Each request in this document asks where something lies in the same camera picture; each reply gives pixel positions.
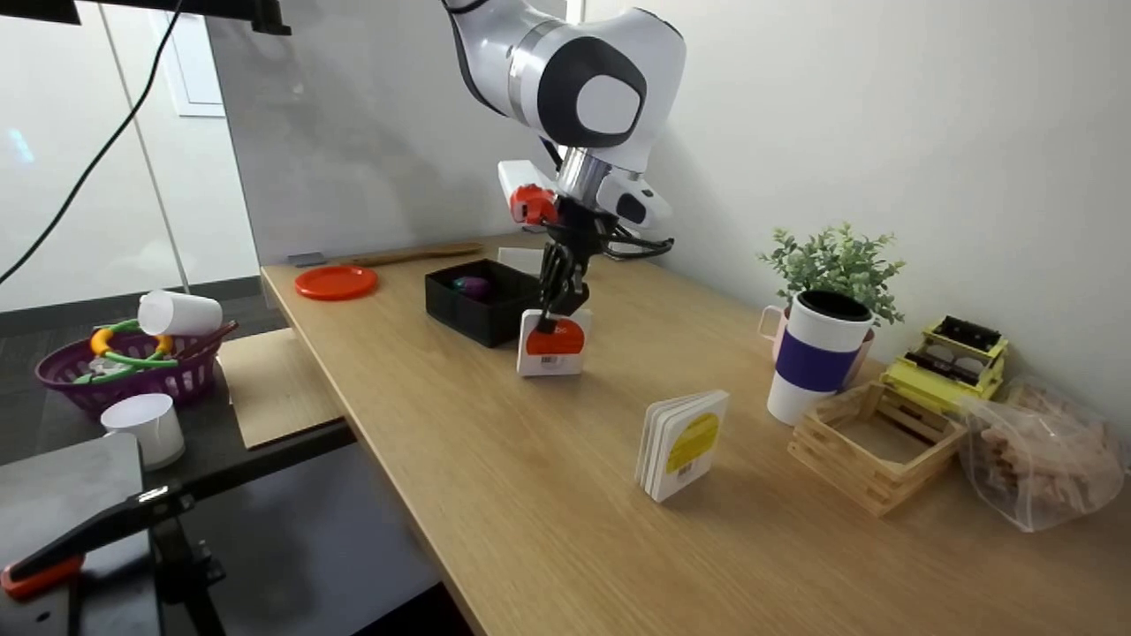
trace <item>snack package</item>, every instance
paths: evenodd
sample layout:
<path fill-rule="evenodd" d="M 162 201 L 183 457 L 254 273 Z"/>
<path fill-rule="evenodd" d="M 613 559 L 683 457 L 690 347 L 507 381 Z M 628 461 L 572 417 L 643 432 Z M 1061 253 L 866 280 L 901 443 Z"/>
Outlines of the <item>snack package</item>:
<path fill-rule="evenodd" d="M 1123 489 L 1115 428 L 1017 381 L 1003 404 L 968 409 L 962 467 L 976 495 L 1024 533 L 1091 516 Z"/>

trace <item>basket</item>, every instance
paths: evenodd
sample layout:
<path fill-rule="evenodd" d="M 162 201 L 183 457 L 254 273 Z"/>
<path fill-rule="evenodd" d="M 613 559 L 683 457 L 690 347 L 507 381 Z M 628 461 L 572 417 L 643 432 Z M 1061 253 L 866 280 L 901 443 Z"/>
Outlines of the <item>basket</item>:
<path fill-rule="evenodd" d="M 140 396 L 140 394 L 169 394 L 174 404 L 190 404 L 190 399 L 203 399 L 204 394 L 211 394 L 220 342 L 234 329 L 236 329 L 236 321 L 231 321 L 208 335 L 174 340 L 176 368 L 155 368 L 155 373 L 142 373 L 142 375 L 128 375 L 128 377 L 114 377 L 114 381 L 88 381 L 88 386 L 75 381 L 96 360 L 88 340 L 81 340 L 81 342 L 71 342 L 56 355 L 43 356 L 35 363 L 35 377 L 45 388 L 63 394 L 75 408 L 81 408 L 94 417 L 102 413 L 111 404 Z M 119 335 L 114 335 L 114 347 L 128 356 L 150 356 L 155 342 L 145 334 L 119 334 Z"/>
<path fill-rule="evenodd" d="M 941 476 L 962 440 L 958 420 L 875 381 L 818 408 L 793 432 L 790 453 L 841 495 L 884 516 Z"/>

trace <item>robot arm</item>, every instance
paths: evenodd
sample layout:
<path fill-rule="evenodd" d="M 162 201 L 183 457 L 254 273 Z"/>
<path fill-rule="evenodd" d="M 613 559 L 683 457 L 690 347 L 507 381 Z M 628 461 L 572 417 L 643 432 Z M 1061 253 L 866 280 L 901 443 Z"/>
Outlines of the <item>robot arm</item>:
<path fill-rule="evenodd" d="M 545 311 L 572 316 L 590 255 L 671 249 L 670 205 L 643 170 L 676 104 L 683 36 L 651 11 L 572 28 L 522 0 L 442 5 L 471 95 L 571 150 L 542 275 Z"/>

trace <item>potted plant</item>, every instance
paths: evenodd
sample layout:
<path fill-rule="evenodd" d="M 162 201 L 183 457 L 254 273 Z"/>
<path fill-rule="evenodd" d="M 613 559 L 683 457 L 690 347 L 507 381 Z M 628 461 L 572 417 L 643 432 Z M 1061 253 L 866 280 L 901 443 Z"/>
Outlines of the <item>potted plant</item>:
<path fill-rule="evenodd" d="M 906 268 L 906 261 L 888 255 L 890 244 L 890 234 L 866 236 L 850 222 L 823 228 L 812 236 L 773 231 L 773 249 L 764 255 L 764 261 L 773 265 L 784 282 L 778 290 L 778 297 L 784 297 L 783 316 L 790 316 L 795 293 L 831 290 L 869 309 L 875 329 L 901 321 L 906 316 L 896 304 L 890 280 Z M 771 360 L 778 356 L 783 329 L 784 321 L 778 321 Z"/>

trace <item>wooden tabletop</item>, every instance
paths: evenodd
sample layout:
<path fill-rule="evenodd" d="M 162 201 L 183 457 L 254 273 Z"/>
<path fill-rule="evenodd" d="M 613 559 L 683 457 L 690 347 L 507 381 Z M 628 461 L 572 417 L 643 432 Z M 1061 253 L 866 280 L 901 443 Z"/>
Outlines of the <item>wooden tabletop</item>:
<path fill-rule="evenodd" d="M 878 521 L 764 413 L 757 311 L 648 261 L 595 261 L 583 377 L 522 381 L 423 316 L 423 273 L 314 304 L 266 268 L 454 591 L 484 633 L 1127 633 L 1127 495 L 1024 539 L 962 474 Z M 648 404 L 727 388 L 714 472 L 632 483 Z"/>

